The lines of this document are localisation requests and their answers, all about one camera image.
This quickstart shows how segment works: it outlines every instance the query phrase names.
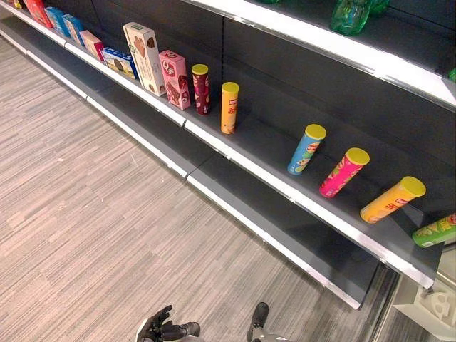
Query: green bottle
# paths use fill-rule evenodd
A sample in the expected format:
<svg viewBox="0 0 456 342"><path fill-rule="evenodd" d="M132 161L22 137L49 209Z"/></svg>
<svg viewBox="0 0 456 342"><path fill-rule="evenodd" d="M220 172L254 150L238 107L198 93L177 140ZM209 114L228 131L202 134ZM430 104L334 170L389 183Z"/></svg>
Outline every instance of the green bottle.
<svg viewBox="0 0 456 342"><path fill-rule="evenodd" d="M360 33L368 20L371 0L338 0L329 28L352 36Z"/></svg>
<svg viewBox="0 0 456 342"><path fill-rule="evenodd" d="M386 8L388 7L388 4L390 3L390 0L372 0L372 3L370 5L370 15L374 16L380 16L386 11Z"/></svg>
<svg viewBox="0 0 456 342"><path fill-rule="evenodd" d="M454 68L453 70L451 70L449 73L448 73L448 78L453 81L453 82L456 82L456 68Z"/></svg>

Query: blue box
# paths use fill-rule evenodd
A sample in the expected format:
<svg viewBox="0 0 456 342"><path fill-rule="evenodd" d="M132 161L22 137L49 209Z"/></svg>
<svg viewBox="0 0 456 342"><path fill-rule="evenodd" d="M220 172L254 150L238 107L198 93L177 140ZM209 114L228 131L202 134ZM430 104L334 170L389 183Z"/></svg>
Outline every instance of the blue box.
<svg viewBox="0 0 456 342"><path fill-rule="evenodd" d="M54 26L54 29L62 36L70 38L70 31L63 22L63 12L60 9L56 9L55 7L46 7L44 10L49 17L52 26Z"/></svg>
<svg viewBox="0 0 456 342"><path fill-rule="evenodd" d="M83 24L79 19L75 18L71 14L65 14L63 16L63 22L66 25L66 28L70 31L71 38L81 46L84 46L84 41L79 34L81 31L84 31Z"/></svg>
<svg viewBox="0 0 456 342"><path fill-rule="evenodd" d="M101 53L107 66L115 71L120 71L130 78L138 78L133 58L126 53L119 52L113 48L104 48Z"/></svg>

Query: potato chip canister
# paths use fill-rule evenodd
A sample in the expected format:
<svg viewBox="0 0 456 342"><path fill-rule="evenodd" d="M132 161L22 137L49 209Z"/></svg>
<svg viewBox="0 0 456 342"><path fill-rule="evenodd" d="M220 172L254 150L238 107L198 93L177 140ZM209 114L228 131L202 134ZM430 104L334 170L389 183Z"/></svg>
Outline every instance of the potato chip canister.
<svg viewBox="0 0 456 342"><path fill-rule="evenodd" d="M222 85L222 122L221 129L225 134L234 132L237 114L237 96L239 85L235 82L225 82Z"/></svg>
<svg viewBox="0 0 456 342"><path fill-rule="evenodd" d="M420 228L412 235L420 247L429 247L456 238L456 213Z"/></svg>
<svg viewBox="0 0 456 342"><path fill-rule="evenodd" d="M336 196L369 160L369 154L365 150L350 148L320 186L320 193L324 197Z"/></svg>
<svg viewBox="0 0 456 342"><path fill-rule="evenodd" d="M308 125L288 165L288 172L292 175L300 175L325 137L324 127L315 123Z"/></svg>
<svg viewBox="0 0 456 342"><path fill-rule="evenodd" d="M406 176L381 196L366 205L361 218L367 223L376 223L416 197L426 193L426 186L417 178Z"/></svg>
<svg viewBox="0 0 456 342"><path fill-rule="evenodd" d="M200 115L207 115L210 104L209 67L205 64L195 64L192 67L192 74L197 112Z"/></svg>

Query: yellow lid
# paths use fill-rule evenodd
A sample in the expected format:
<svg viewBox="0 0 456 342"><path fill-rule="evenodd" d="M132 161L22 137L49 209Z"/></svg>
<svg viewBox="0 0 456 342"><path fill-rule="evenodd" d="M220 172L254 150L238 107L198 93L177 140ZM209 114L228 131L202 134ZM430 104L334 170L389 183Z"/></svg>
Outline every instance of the yellow lid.
<svg viewBox="0 0 456 342"><path fill-rule="evenodd" d="M206 64L195 64L192 67L192 72L195 75L205 75L209 72L209 68L207 67Z"/></svg>
<svg viewBox="0 0 456 342"><path fill-rule="evenodd" d="M309 138L322 140L326 137L326 130L323 126L312 123L304 131Z"/></svg>
<svg viewBox="0 0 456 342"><path fill-rule="evenodd" d="M239 84L235 82L225 82L222 84L222 91L226 93L238 93L239 92Z"/></svg>
<svg viewBox="0 0 456 342"><path fill-rule="evenodd" d="M412 196L419 197L426 193L426 186L418 178L405 176L400 180L400 184Z"/></svg>
<svg viewBox="0 0 456 342"><path fill-rule="evenodd" d="M345 155L348 160L357 165L366 165L369 160L371 160L369 154L365 150L357 147L349 148Z"/></svg>

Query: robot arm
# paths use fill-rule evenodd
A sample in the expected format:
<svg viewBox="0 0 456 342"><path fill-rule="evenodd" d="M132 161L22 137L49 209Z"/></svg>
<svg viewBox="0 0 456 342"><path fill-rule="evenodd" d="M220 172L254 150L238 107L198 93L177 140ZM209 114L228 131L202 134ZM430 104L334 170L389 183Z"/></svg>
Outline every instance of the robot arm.
<svg viewBox="0 0 456 342"><path fill-rule="evenodd" d="M172 306L166 306L154 316L145 319L136 333L136 342L163 342L173 341L186 336L199 336L200 325L195 322L175 325L172 321L166 321L172 310Z"/></svg>

